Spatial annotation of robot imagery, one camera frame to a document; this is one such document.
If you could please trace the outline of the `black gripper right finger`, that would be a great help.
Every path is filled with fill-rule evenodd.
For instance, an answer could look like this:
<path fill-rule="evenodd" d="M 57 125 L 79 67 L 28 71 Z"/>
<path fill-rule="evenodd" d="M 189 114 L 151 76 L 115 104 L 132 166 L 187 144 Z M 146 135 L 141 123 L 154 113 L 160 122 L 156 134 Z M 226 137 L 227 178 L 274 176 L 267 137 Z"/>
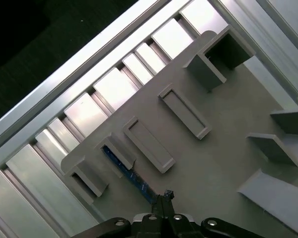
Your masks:
<path fill-rule="evenodd" d="M 163 195 L 163 214 L 175 238 L 259 238 L 260 236 L 219 218 L 206 218 L 200 225 L 186 216 L 175 213 L 172 199 L 174 192 L 166 190 Z"/>

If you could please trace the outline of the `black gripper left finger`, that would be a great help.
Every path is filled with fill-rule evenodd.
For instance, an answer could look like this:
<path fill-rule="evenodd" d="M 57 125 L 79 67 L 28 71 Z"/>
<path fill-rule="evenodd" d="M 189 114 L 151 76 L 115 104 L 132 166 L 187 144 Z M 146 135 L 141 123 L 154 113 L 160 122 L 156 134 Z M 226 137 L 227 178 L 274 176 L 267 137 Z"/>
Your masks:
<path fill-rule="evenodd" d="M 76 235 L 77 238 L 160 238 L 163 224 L 162 196 L 151 205 L 151 213 L 140 221 L 116 217 Z"/>

